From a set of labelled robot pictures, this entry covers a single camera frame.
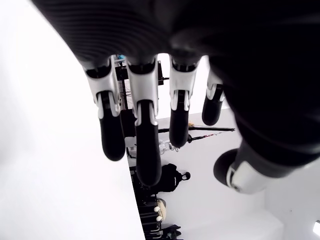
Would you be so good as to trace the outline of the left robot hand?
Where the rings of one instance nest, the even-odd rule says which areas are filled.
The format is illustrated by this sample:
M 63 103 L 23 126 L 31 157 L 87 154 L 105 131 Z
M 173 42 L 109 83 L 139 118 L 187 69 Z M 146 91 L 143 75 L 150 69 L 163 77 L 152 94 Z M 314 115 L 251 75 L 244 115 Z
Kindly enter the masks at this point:
M 83 67 L 98 107 L 104 154 L 125 154 L 113 57 L 124 55 L 142 184 L 162 174 L 158 60 L 170 59 L 169 139 L 182 147 L 200 59 L 209 75 L 202 120 L 227 101 L 242 136 L 214 164 L 240 193 L 262 190 L 320 157 L 320 3 L 317 0 L 36 0 Z

